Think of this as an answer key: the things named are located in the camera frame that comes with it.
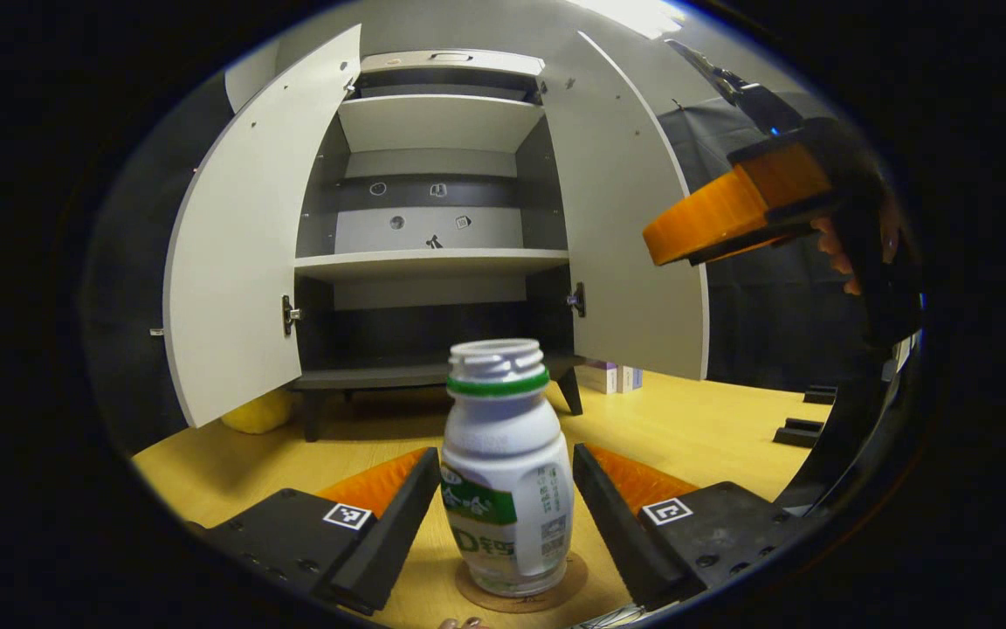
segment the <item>hand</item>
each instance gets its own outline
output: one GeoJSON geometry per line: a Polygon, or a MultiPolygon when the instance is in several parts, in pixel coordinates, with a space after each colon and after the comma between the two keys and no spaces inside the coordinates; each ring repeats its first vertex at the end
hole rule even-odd
{"type": "Polygon", "coordinates": [[[464,621],[464,625],[461,625],[456,618],[446,618],[442,624],[437,626],[437,629],[492,629],[491,626],[483,625],[483,620],[473,616],[470,619],[464,621]]]}
{"type": "MultiPolygon", "coordinates": [[[[851,274],[851,262],[844,254],[841,247],[841,240],[837,239],[837,232],[833,227],[830,218],[815,218],[810,225],[822,231],[821,240],[817,241],[817,248],[830,255],[830,266],[843,275],[851,274]]],[[[898,204],[893,195],[886,195],[883,206],[879,208],[879,242],[883,244],[883,264],[890,264],[895,259],[895,252],[898,251],[898,227],[901,225],[901,218],[898,214],[898,204]]],[[[850,278],[845,283],[845,292],[849,295],[859,295],[859,282],[856,278],[850,278]]]]}

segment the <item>cork coaster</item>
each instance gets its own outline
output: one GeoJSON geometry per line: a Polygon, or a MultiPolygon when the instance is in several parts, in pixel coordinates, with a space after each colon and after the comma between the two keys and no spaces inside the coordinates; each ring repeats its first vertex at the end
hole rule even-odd
{"type": "Polygon", "coordinates": [[[579,558],[579,555],[569,553],[565,557],[565,562],[567,562],[565,577],[561,583],[543,593],[534,594],[532,597],[514,599],[486,593],[480,589],[480,586],[476,586],[475,581],[472,581],[472,574],[468,572],[468,565],[464,562],[461,562],[460,568],[456,569],[456,589],[460,590],[460,593],[464,594],[464,598],[471,601],[472,605],[482,606],[482,608],[490,609],[492,612],[542,612],[542,610],[563,605],[564,602],[579,593],[584,582],[588,582],[588,565],[579,558]]]}

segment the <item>bottle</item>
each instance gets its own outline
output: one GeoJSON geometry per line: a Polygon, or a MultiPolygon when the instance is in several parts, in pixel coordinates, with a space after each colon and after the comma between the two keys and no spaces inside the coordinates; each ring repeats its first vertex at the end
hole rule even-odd
{"type": "Polygon", "coordinates": [[[455,399],[442,446],[442,498],[476,585],[528,597],[558,585],[572,534],[569,450],[544,391],[536,340],[452,346],[455,399]]]}

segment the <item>cabinet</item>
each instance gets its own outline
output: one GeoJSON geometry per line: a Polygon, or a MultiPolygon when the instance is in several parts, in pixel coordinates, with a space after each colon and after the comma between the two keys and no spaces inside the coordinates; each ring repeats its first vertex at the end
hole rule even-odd
{"type": "Polygon", "coordinates": [[[448,346],[487,335],[539,338],[558,377],[579,355],[704,377],[704,271],[654,268],[640,238],[685,182],[598,44],[361,61],[360,28],[253,97],[188,186],[163,315],[190,425],[285,383],[441,382],[448,346]]]}

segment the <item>cabinet door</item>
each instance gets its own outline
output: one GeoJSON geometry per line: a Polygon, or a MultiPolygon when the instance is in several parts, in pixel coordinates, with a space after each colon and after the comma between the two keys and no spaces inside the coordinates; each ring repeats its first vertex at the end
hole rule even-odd
{"type": "Polygon", "coordinates": [[[359,42],[356,24],[271,81],[220,133],[185,191],[165,260],[162,315],[190,426],[301,374],[282,296],[295,299],[305,184],[344,85],[359,75],[359,42]]]}
{"type": "Polygon", "coordinates": [[[709,363],[704,267],[658,268],[643,227],[688,195],[659,121],[635,85],[582,32],[546,58],[542,103],[561,182],[576,354],[684,377],[709,363]]]}

